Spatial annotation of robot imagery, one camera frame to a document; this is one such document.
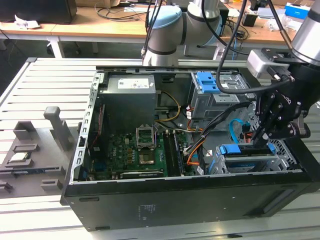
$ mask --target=label sticker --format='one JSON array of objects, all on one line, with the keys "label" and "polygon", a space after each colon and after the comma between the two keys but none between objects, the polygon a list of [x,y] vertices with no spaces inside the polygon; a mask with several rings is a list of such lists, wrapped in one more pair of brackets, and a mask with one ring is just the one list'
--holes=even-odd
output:
[{"label": "label sticker", "polygon": [[225,89],[228,89],[229,87],[228,87],[228,84],[226,84],[226,83],[221,83],[221,85],[222,85],[222,87],[224,87]]},{"label": "label sticker", "polygon": [[148,78],[121,78],[118,81],[118,89],[148,89]]},{"label": "label sticker", "polygon": [[205,157],[212,157],[212,150],[208,150],[205,154]]},{"label": "label sticker", "polygon": [[200,175],[203,175],[205,173],[205,171],[203,171],[203,169],[200,166],[198,166],[196,170]]}]

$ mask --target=desk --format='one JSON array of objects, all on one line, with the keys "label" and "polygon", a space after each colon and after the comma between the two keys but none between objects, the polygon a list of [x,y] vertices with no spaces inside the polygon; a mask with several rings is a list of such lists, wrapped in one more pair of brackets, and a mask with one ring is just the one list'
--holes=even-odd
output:
[{"label": "desk", "polygon": [[[240,10],[242,3],[230,3],[228,5],[226,5],[227,8],[235,8]],[[233,20],[234,22],[236,22],[238,20],[237,17],[230,17],[231,20]],[[245,28],[248,30],[249,32],[249,37],[248,39],[246,39],[243,43],[246,45],[252,45],[252,44],[269,44],[269,45],[285,45],[285,41],[283,40],[280,31],[270,31],[268,29],[268,27],[265,26],[265,23],[267,22],[267,20],[265,19],[259,19],[257,17],[255,24],[253,27],[249,27],[246,26]],[[295,35],[296,35],[296,31],[292,30],[292,29],[288,29],[287,33],[289,35],[289,37],[291,38],[291,40],[294,39]],[[231,30],[228,26],[225,27],[224,32],[223,32],[223,36],[221,37],[224,41],[228,41],[230,39],[231,36]]]},{"label": "desk", "polygon": [[[230,3],[228,8],[239,9],[241,3]],[[113,14],[116,17],[131,15],[130,12]],[[269,31],[264,27],[266,20],[257,19],[254,27],[246,27],[249,38],[242,44],[243,47],[284,47],[284,41],[279,31]],[[44,40],[52,45],[56,58],[63,58],[64,53],[61,41],[77,42],[107,42],[107,43],[144,43],[146,37],[145,23],[142,20],[132,22],[115,22],[101,18],[93,7],[78,7],[77,14],[71,24],[41,24],[35,30],[21,30],[14,23],[0,23],[0,28],[11,39]],[[230,29],[225,28],[222,39],[230,39]],[[289,36],[293,38],[295,31],[290,30]],[[6,37],[0,33],[0,39]]]},{"label": "desk", "polygon": [[[48,105],[69,113],[68,126],[77,126],[85,112],[96,66],[141,66],[138,59],[38,58],[26,62],[0,97],[0,163],[10,148],[19,120],[31,120],[35,128],[50,128],[43,117]],[[226,61],[226,66],[245,66],[245,61]],[[218,66],[208,60],[180,60],[182,66]],[[309,114],[305,122],[312,131],[305,144],[320,159],[318,114]],[[59,195],[0,199],[0,236],[4,240],[199,240],[227,239],[229,234],[242,240],[318,239],[320,236],[320,191],[305,194],[272,217],[216,221],[197,224],[145,227],[87,232],[69,206],[59,204]]]}]

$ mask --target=green circuit board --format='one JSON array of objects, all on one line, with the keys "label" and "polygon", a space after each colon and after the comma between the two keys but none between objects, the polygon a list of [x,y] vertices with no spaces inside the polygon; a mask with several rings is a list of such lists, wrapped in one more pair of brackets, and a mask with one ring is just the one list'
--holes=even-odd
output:
[{"label": "green circuit board", "polygon": [[[146,132],[139,135],[139,142],[148,143],[152,138]],[[177,139],[181,150],[186,147],[187,141],[184,134],[178,134]],[[166,151],[164,137],[158,133],[155,139],[155,149],[147,147],[138,150],[136,133],[112,134],[109,136],[107,146],[104,146],[106,158],[102,161],[93,162],[91,174],[95,180],[116,180],[120,173],[127,172],[162,172],[168,177]]]}]

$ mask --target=blue box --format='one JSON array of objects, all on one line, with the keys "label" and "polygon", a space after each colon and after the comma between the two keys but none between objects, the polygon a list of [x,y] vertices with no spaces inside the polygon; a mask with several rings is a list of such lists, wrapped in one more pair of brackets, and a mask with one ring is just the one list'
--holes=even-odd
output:
[{"label": "blue box", "polygon": [[298,19],[305,19],[311,8],[308,6],[302,6],[299,4],[287,3],[284,9],[285,9],[285,15],[287,16],[298,18]]}]

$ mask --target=blue latch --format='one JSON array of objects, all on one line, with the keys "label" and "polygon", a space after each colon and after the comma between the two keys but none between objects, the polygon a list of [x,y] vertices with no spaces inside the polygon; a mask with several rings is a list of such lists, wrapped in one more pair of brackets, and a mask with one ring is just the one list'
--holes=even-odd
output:
[{"label": "blue latch", "polygon": [[220,152],[222,155],[224,155],[224,154],[240,154],[241,150],[237,144],[223,144],[220,147]]},{"label": "blue latch", "polygon": [[268,143],[268,148],[270,149],[270,151],[273,153],[273,154],[276,154],[277,153],[277,149],[275,147],[275,145],[273,145],[272,143]]},{"label": "blue latch", "polygon": [[199,71],[196,73],[197,81],[202,87],[202,92],[204,94],[219,94],[220,90],[217,87],[216,79],[212,76],[211,72]]}]

